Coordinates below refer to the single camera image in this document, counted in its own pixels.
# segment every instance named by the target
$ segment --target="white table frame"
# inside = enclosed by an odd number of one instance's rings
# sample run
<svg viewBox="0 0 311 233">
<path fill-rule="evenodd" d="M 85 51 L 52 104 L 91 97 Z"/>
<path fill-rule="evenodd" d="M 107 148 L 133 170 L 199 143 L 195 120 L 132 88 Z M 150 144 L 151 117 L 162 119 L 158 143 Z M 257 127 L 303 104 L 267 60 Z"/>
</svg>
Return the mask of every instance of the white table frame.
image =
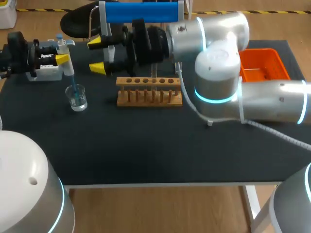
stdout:
<svg viewBox="0 0 311 233">
<path fill-rule="evenodd" d="M 69 193 L 70 189 L 80 188 L 140 188 L 140 187 L 199 187 L 199 186 L 242 186 L 246 200 L 247 210 L 250 218 L 251 229 L 253 233 L 263 232 L 266 225 L 270 223 L 267 219 L 269 214 L 262 211 L 258 201 L 255 185 L 276 185 L 280 182 L 258 182 L 258 183 L 129 183 L 129 184 L 94 184 L 94 185 L 65 185 Z"/>
</svg>

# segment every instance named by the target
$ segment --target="white cable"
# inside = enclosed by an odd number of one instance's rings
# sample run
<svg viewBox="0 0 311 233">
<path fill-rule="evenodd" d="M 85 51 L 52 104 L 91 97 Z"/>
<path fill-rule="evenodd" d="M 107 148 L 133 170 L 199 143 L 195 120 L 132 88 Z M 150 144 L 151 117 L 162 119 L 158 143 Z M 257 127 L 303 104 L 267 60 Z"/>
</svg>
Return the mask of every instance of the white cable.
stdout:
<svg viewBox="0 0 311 233">
<path fill-rule="evenodd" d="M 188 103 L 189 107 L 196 112 L 196 114 L 203 119 L 204 121 L 207 121 L 208 125 L 212 125 L 213 122 L 222 122 L 222 121 L 228 121 L 228 120 L 233 120 L 233 119 L 228 119 L 228 118 L 221 118 L 221 119 L 214 119 L 214 118 L 210 118 L 210 117 L 206 117 L 204 115 L 202 115 L 201 113 L 199 113 L 199 111 L 196 109 L 196 107 L 194 106 L 194 104 L 191 102 L 186 88 L 185 88 L 185 84 L 184 84 L 184 80 L 183 80 L 183 76 L 181 73 L 181 69 L 180 69 L 180 64 L 179 62 L 177 62 L 176 64 L 177 66 L 177 74 L 179 76 L 180 79 L 180 86 L 181 86 L 181 91 L 184 94 L 184 98 L 186 99 L 186 102 Z"/>
<path fill-rule="evenodd" d="M 188 105 L 190 106 L 190 108 L 195 111 L 198 116 L 203 119 L 204 121 L 207 121 L 208 123 L 209 122 L 212 122 L 212 121 L 215 121 L 215 122 L 220 122 L 220 121 L 225 121 L 225 120 L 233 120 L 233 119 L 212 119 L 212 118 L 209 118 L 209 117 L 206 117 L 202 114 L 199 113 L 199 111 L 196 109 L 196 107 L 194 106 L 194 104 L 191 102 L 191 100 L 189 99 L 189 96 L 187 94 L 187 91 L 186 91 L 186 88 L 185 88 L 185 85 L 184 85 L 184 81 L 183 81 L 183 77 L 182 77 L 182 73 L 181 73 L 181 69 L 180 69 L 180 65 L 179 63 L 177 63 L 177 73 L 178 73 L 178 76 L 179 76 L 179 79 L 180 79 L 180 86 L 181 86 L 181 90 L 184 94 L 184 98 L 186 99 L 186 102 L 188 103 Z M 254 127 L 257 127 L 259 129 L 262 129 L 262 130 L 265 130 L 269 133 L 272 133 L 273 135 L 277 136 L 277 137 L 280 137 L 282 138 L 283 140 L 287 141 L 287 142 L 290 142 L 294 145 L 297 145 L 299 147 L 302 147 L 306 150 L 309 150 L 311 151 L 311 145 L 308 144 L 308 143 L 305 143 L 305 142 L 302 142 L 302 141 L 299 141 L 297 139 L 294 139 L 292 137 L 289 137 L 275 129 L 272 129 L 268 126 L 265 126 L 265 125 L 262 125 L 260 123 L 257 123 L 257 122 L 254 122 L 254 121 L 251 121 L 251 120 L 244 120 L 246 124 L 249 124 L 249 125 L 252 125 Z"/>
<path fill-rule="evenodd" d="M 272 133 L 273 135 L 275 135 L 277 137 L 280 137 L 280 138 L 284 139 L 285 141 L 288 141 L 288 142 L 293 143 L 293 144 L 295 144 L 295 145 L 297 145 L 299 147 L 302 147 L 302 148 L 304 148 L 306 150 L 311 151 L 311 145 L 310 144 L 302 142 L 302 141 L 299 141 L 299 140 L 294 139 L 292 137 L 289 137 L 286 134 L 283 134 L 283 133 L 281 133 L 281 132 L 279 132 L 279 131 L 277 131 L 275 129 L 272 129 L 272 128 L 268 127 L 268 126 L 262 125 L 260 123 L 257 123 L 257 122 L 251 121 L 251 120 L 245 120 L 245 123 L 249 124 L 249 125 L 252 125 L 252 126 L 255 126 L 255 127 L 259 128 L 259 129 L 265 130 L 265 131 L 267 131 L 269 133 Z"/>
<path fill-rule="evenodd" d="M 240 120 L 241 120 L 242 124 L 245 124 L 244 109 L 243 109 L 243 98 L 242 98 L 242 76 L 239 77 L 238 102 L 239 102 Z"/>
</svg>

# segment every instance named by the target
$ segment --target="cable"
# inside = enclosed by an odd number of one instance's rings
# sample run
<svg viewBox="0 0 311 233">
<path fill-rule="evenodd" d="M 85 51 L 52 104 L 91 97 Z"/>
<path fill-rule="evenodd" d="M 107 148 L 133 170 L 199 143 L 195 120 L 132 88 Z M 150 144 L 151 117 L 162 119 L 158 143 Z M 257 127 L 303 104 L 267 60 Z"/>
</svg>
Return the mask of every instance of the cable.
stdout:
<svg viewBox="0 0 311 233">
<path fill-rule="evenodd" d="M 272 128 L 268 127 L 268 126 L 262 125 L 260 123 L 257 123 L 257 122 L 251 121 L 251 120 L 245 120 L 245 123 L 249 124 L 249 125 L 252 125 L 254 127 L 257 127 L 259 129 L 265 130 L 265 131 L 267 131 L 269 133 L 272 133 L 273 135 L 275 135 L 277 137 L 282 138 L 285 141 L 288 141 L 288 142 L 290 142 L 290 143 L 292 143 L 294 145 L 297 145 L 299 147 L 302 147 L 302 148 L 304 148 L 306 150 L 311 151 L 311 145 L 310 144 L 302 142 L 302 141 L 299 141 L 299 140 L 294 139 L 292 137 L 289 137 L 286 134 L 283 134 L 283 133 L 281 133 L 281 132 L 279 132 L 279 131 L 277 131 L 275 129 L 272 129 Z"/>
<path fill-rule="evenodd" d="M 212 119 L 212 118 L 209 118 L 209 117 L 206 117 L 204 115 L 202 115 L 201 113 L 199 113 L 199 111 L 196 109 L 195 105 L 191 102 L 188 94 L 187 94 L 187 91 L 186 91 L 186 88 L 185 88 L 185 85 L 184 85 L 184 81 L 183 81 L 183 77 L 182 77 L 182 73 L 181 73 L 181 69 L 180 69 L 180 65 L 179 63 L 177 63 L 177 68 L 178 68 L 178 76 L 179 76 L 179 79 L 180 79 L 180 85 L 181 85 L 181 90 L 184 94 L 184 98 L 186 99 L 186 102 L 188 103 L 188 105 L 190 106 L 190 108 L 195 111 L 198 116 L 203 119 L 204 121 L 207 121 L 208 123 L 211 123 L 211 122 L 221 122 L 221 121 L 225 121 L 225 120 L 234 120 L 234 119 Z M 249 125 L 252 125 L 254 127 L 257 127 L 259 129 L 262 129 L 262 130 L 265 130 L 279 138 L 282 138 L 283 140 L 289 142 L 289 143 L 292 143 L 296 146 L 299 146 L 299 147 L 302 147 L 306 150 L 309 150 L 311 151 L 311 145 L 308 144 L 308 143 L 305 143 L 305 142 L 302 142 L 302 141 L 299 141 L 297 139 L 294 139 L 292 137 L 289 137 L 287 136 L 286 134 L 283 134 L 275 129 L 272 129 L 268 126 L 265 126 L 265 125 L 262 125 L 260 123 L 257 123 L 257 122 L 254 122 L 254 121 L 251 121 L 251 120 L 244 120 L 246 124 L 249 124 Z"/>
<path fill-rule="evenodd" d="M 186 88 L 185 88 L 185 84 L 184 84 L 184 80 L 183 80 L 183 76 L 182 76 L 182 73 L 181 73 L 181 69 L 180 69 L 180 64 L 179 62 L 177 62 L 176 64 L 177 66 L 177 73 L 178 73 L 178 76 L 179 76 L 179 79 L 180 79 L 180 86 L 181 86 L 181 91 L 182 93 L 184 94 L 184 98 L 186 99 L 186 102 L 188 103 L 189 107 L 196 112 L 196 114 L 204 121 L 207 121 L 208 125 L 212 125 L 213 122 L 222 122 L 222 121 L 229 121 L 229 120 L 234 120 L 234 119 L 229 119 L 229 118 L 220 118 L 220 119 L 214 119 L 214 118 L 209 118 L 209 117 L 206 117 L 204 115 L 202 115 L 201 113 L 199 113 L 199 111 L 196 109 L 196 107 L 194 106 L 194 104 L 191 102 L 188 94 L 187 94 L 187 91 L 186 91 Z"/>
</svg>

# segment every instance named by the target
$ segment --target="small beaker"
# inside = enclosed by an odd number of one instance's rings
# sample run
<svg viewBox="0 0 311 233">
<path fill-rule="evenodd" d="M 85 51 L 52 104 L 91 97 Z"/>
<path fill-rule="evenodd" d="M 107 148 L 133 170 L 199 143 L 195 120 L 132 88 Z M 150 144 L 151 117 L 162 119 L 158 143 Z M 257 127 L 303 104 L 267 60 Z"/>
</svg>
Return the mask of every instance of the small beaker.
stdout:
<svg viewBox="0 0 311 233">
<path fill-rule="evenodd" d="M 65 94 L 74 111 L 80 112 L 87 108 L 86 90 L 84 86 L 80 84 L 76 84 L 75 86 L 70 85 L 66 88 Z"/>
</svg>

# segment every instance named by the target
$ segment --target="black table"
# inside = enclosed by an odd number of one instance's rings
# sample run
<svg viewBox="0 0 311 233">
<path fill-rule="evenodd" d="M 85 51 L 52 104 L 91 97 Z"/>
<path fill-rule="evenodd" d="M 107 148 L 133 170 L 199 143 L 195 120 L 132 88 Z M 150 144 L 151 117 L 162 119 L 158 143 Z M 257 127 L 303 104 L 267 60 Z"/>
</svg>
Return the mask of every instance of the black table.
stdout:
<svg viewBox="0 0 311 233">
<path fill-rule="evenodd" d="M 304 79 L 286 41 L 251 41 L 249 47 L 276 49 L 290 77 Z M 103 52 L 85 43 L 70 51 L 76 81 L 86 88 L 85 111 L 70 109 L 66 78 L 29 83 L 18 75 L 0 94 L 3 129 L 33 139 L 65 185 L 280 182 L 311 162 L 309 151 L 260 129 L 238 122 L 207 127 L 185 101 L 169 109 L 119 108 L 115 77 L 88 68 L 103 60 Z M 116 60 L 124 54 L 117 48 Z M 150 67 L 137 75 L 150 76 Z M 160 64 L 158 76 L 175 77 L 172 64 Z M 194 61 L 183 63 L 183 76 L 192 97 Z M 311 126 L 269 126 L 311 143 Z"/>
</svg>

